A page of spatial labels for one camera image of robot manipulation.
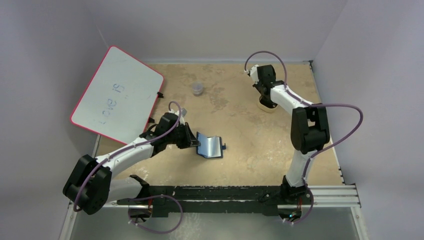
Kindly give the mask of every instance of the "cylindrical object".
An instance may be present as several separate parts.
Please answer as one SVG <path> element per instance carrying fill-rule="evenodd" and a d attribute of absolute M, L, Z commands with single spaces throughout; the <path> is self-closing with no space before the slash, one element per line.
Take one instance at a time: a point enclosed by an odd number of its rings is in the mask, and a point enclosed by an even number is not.
<path fill-rule="evenodd" d="M 192 85 L 191 85 L 191 88 L 192 88 L 192 90 L 193 90 L 193 95 L 194 96 L 200 96 L 200 95 L 202 95 L 202 93 L 203 93 L 203 84 L 201 83 L 201 82 L 194 82 Z"/>

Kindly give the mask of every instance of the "white wall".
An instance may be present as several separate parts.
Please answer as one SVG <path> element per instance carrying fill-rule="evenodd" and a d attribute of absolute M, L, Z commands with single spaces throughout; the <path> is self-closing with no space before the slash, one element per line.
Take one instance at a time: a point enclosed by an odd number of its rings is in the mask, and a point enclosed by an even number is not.
<path fill-rule="evenodd" d="M 81 0 L 0 3 L 0 239 L 56 240 L 95 135 L 69 116 L 107 48 Z"/>
<path fill-rule="evenodd" d="M 349 0 L 313 67 L 323 102 L 358 105 L 336 148 L 370 239 L 424 239 L 424 1 Z M 335 139 L 357 114 L 329 110 Z"/>
<path fill-rule="evenodd" d="M 346 1 L 87 0 L 107 44 L 148 62 L 312 60 Z"/>

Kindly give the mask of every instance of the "wooden table surface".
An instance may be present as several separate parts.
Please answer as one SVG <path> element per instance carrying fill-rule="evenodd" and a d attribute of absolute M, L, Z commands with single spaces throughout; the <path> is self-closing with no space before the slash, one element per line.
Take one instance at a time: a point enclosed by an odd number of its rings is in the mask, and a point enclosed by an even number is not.
<path fill-rule="evenodd" d="M 194 134 L 220 136 L 227 149 L 223 158 L 205 159 L 195 148 L 169 145 L 153 158 L 128 168 L 117 179 L 136 174 L 151 185 L 279 185 L 288 171 L 294 148 L 290 141 L 291 116 L 282 108 L 266 113 L 257 107 L 259 93 L 243 73 L 242 64 L 152 64 L 165 77 L 152 117 L 158 121 L 168 111 L 169 101 L 187 109 L 185 121 Z M 283 68 L 273 64 L 277 79 Z M 290 88 L 306 100 L 320 102 L 309 65 L 287 66 Z M 192 94 L 192 83 L 204 85 L 201 96 Z M 97 154 L 123 145 L 100 139 Z M 333 150 L 316 157 L 310 185 L 341 185 Z"/>

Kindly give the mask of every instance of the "small plastic cup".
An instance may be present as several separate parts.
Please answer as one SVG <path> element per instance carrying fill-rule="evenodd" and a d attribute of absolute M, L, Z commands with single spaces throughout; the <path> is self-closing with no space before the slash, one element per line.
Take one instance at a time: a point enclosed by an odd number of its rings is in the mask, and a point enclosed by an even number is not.
<path fill-rule="evenodd" d="M 198 97 L 198 96 L 202 95 L 202 93 L 203 93 L 203 84 L 201 82 L 198 82 L 198 81 L 197 82 L 194 82 L 191 85 L 191 88 L 193 90 L 193 95 L 194 96 Z"/>

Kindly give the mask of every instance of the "blue object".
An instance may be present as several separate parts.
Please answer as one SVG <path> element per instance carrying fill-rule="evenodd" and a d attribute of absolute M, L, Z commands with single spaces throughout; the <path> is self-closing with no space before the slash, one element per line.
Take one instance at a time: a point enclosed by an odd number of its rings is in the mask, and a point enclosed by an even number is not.
<path fill-rule="evenodd" d="M 223 145 L 223 140 L 220 136 L 207 137 L 200 132 L 197 132 L 197 140 L 200 142 L 200 146 L 196 147 L 196 153 L 206 159 L 223 158 L 223 150 L 227 149 L 227 146 Z"/>

